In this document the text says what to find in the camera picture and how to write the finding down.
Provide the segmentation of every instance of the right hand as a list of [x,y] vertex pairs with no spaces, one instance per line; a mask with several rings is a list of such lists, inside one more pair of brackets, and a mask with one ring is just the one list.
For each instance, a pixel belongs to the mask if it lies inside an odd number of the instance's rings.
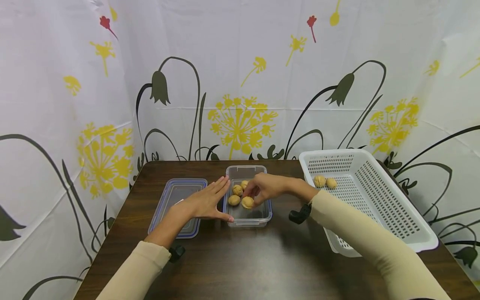
[[243,197],[253,198],[253,207],[257,207],[265,200],[278,197],[288,192],[289,183],[292,178],[259,173],[248,182],[243,192]]

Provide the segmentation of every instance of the container lid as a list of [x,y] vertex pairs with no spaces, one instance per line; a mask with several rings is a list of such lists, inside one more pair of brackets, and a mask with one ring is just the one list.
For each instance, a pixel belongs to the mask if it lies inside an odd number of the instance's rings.
[[[186,199],[195,192],[204,189],[207,180],[200,178],[173,178],[165,185],[160,201],[148,228],[148,234],[160,223],[168,210],[182,199]],[[177,239],[192,239],[198,233],[200,227],[199,219],[191,219],[181,229]]]

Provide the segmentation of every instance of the yellow flower print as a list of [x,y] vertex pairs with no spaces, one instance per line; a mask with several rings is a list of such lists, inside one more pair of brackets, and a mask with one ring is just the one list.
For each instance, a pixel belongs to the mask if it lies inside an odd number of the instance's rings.
[[72,92],[73,96],[76,96],[78,91],[82,88],[78,79],[73,76],[65,76],[63,81],[67,84],[66,87]]
[[332,16],[330,17],[330,26],[336,26],[340,21],[340,14],[338,13],[338,7],[340,5],[340,0],[336,2],[336,8]]
[[370,127],[368,128],[367,132],[369,135],[373,135],[375,131],[378,130],[378,125],[376,124],[371,124]]
[[212,128],[210,130],[215,132],[217,135],[220,135],[222,132],[222,126],[217,123],[212,123]]
[[440,67],[440,63],[438,60],[434,60],[433,63],[428,66],[428,70],[423,74],[428,74],[429,76],[434,76],[437,74],[438,68]]
[[275,130],[272,129],[275,125],[264,125],[262,126],[262,134],[264,136],[272,137],[271,133],[274,132]]
[[118,18],[117,12],[110,6],[110,14],[112,15],[112,20],[115,22]]
[[260,148],[262,138],[271,137],[272,122],[278,114],[268,112],[267,105],[257,103],[256,97],[231,99],[227,94],[223,100],[216,104],[216,114],[209,112],[208,116],[213,121],[210,130],[221,136],[222,145],[230,146],[229,159],[234,150],[250,154],[252,148]]
[[307,40],[306,37],[300,37],[300,40],[296,39],[293,37],[293,35],[290,35],[292,38],[292,43],[290,44],[290,48],[292,48],[292,51],[290,52],[290,56],[288,57],[287,64],[285,66],[288,66],[288,63],[290,62],[290,59],[292,58],[292,54],[294,51],[299,50],[300,52],[303,52],[303,49],[305,45],[305,41]]
[[383,111],[377,111],[375,112],[372,117],[370,118],[370,121],[377,121],[378,119],[383,120],[384,119],[384,112]]
[[245,77],[245,79],[243,80],[243,82],[241,83],[240,87],[243,86],[243,84],[245,83],[245,81],[247,81],[247,78],[248,76],[250,76],[250,74],[253,73],[253,71],[256,71],[255,73],[259,74],[260,72],[262,72],[263,70],[266,69],[267,67],[267,62],[265,61],[265,59],[263,57],[255,57],[255,61],[253,62],[253,65],[255,66],[251,71],[250,73],[248,73],[247,77]]
[[133,155],[135,155],[135,151],[133,150],[133,145],[125,146],[123,148],[123,151],[125,151],[125,155],[127,157],[132,157]]
[[105,45],[102,46],[100,44],[95,44],[94,42],[90,42],[92,46],[95,46],[96,55],[100,55],[103,60],[103,67],[105,69],[105,76],[108,77],[107,71],[107,57],[115,57],[115,53],[113,53],[112,42],[105,42]]
[[209,120],[216,120],[218,118],[218,112],[216,110],[211,110],[208,112]]
[[465,73],[463,73],[462,76],[460,76],[460,78],[462,78],[463,76],[467,75],[468,73],[472,72],[475,68],[477,68],[478,66],[480,66],[480,57],[477,58],[477,60],[479,61],[476,65],[474,65],[470,70],[466,71]]
[[370,139],[370,145],[376,146],[373,153],[388,153],[392,147],[400,146],[410,129],[418,125],[418,112],[419,106],[415,97],[408,103],[406,99],[401,99],[396,107],[389,105],[384,111],[375,112],[370,118],[372,124],[367,129],[368,134],[374,136]]
[[386,112],[392,112],[392,110],[394,110],[394,109],[395,109],[395,107],[393,105],[389,105],[389,106],[385,107]]
[[113,125],[99,127],[89,123],[78,137],[78,159],[83,168],[80,172],[80,184],[84,189],[90,187],[92,199],[105,196],[113,188],[124,189],[128,185],[128,176],[133,171],[129,157],[134,155],[130,142],[132,129],[117,132]]

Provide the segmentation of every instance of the wooden table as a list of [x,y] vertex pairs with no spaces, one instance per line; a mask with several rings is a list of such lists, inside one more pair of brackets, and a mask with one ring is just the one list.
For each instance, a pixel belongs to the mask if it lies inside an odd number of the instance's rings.
[[[138,241],[144,239],[166,182],[225,174],[230,165],[262,164],[269,173],[303,178],[291,161],[159,161],[144,166],[75,299],[95,299]],[[386,299],[379,273],[363,258],[330,250],[323,228],[308,219],[288,220],[300,202],[272,201],[273,218],[261,229],[232,229],[202,220],[191,240],[178,240],[186,253],[168,263],[145,299]],[[453,300],[480,294],[443,244],[420,257]]]

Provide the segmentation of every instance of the dark green bell flower print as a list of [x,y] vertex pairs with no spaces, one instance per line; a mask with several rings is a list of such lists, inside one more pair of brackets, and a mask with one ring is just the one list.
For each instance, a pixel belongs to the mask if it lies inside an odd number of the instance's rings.
[[463,265],[468,265],[471,269],[478,253],[474,247],[465,247],[462,250],[455,252],[453,255],[456,259],[462,260]]
[[14,240],[20,236],[13,231],[14,229],[23,229],[25,226],[18,224],[9,216],[9,214],[0,206],[0,241]]
[[152,75],[152,94],[150,99],[154,99],[155,103],[160,100],[163,105],[167,105],[168,91],[167,91],[167,79],[161,71],[155,71]]
[[343,77],[342,80],[340,80],[340,82],[338,83],[332,95],[325,101],[331,100],[329,104],[332,104],[336,101],[338,106],[340,106],[340,104],[343,104],[345,98],[347,98],[350,88],[352,87],[354,79],[355,75],[353,75],[353,73],[345,75],[345,77]]

